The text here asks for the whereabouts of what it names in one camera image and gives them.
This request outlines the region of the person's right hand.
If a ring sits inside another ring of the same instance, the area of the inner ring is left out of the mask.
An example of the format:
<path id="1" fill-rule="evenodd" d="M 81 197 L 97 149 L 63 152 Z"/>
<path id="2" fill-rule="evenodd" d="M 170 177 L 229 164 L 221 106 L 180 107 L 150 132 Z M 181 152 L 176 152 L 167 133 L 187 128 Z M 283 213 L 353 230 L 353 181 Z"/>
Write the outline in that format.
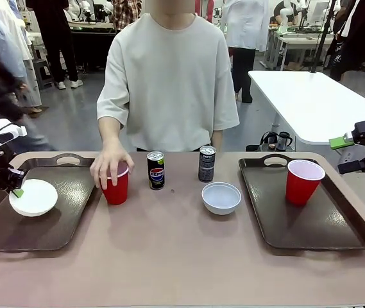
<path id="1" fill-rule="evenodd" d="M 117 183 L 117 172 L 119 163 L 124 162 L 128 171 L 131 172 L 134 168 L 134 162 L 127 151 L 123 148 L 119 149 L 103 149 L 90 167 L 90 173 L 94 179 L 97 188 L 105 190 L 108 185 L 108 174 L 113 177 L 113 183 Z"/>

